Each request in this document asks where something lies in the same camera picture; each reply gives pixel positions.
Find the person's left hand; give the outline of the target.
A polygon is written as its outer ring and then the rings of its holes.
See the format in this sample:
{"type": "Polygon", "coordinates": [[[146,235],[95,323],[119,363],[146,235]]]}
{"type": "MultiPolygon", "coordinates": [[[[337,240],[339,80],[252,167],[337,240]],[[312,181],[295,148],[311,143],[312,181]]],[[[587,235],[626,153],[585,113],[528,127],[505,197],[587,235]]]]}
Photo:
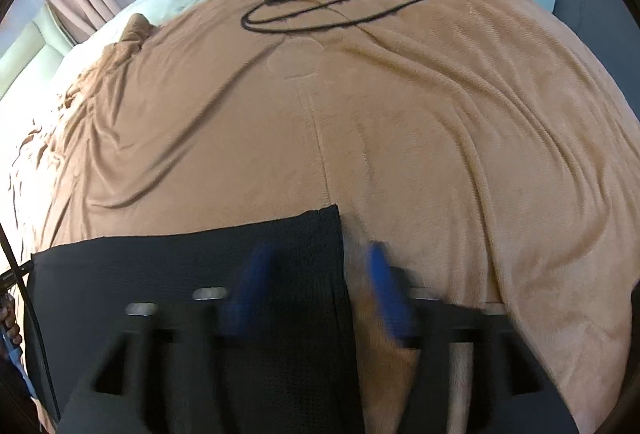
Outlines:
{"type": "Polygon", "coordinates": [[[21,328],[17,324],[15,306],[11,300],[2,301],[0,319],[1,326],[4,328],[6,336],[10,339],[11,344],[16,347],[21,347],[23,342],[21,328]]]}

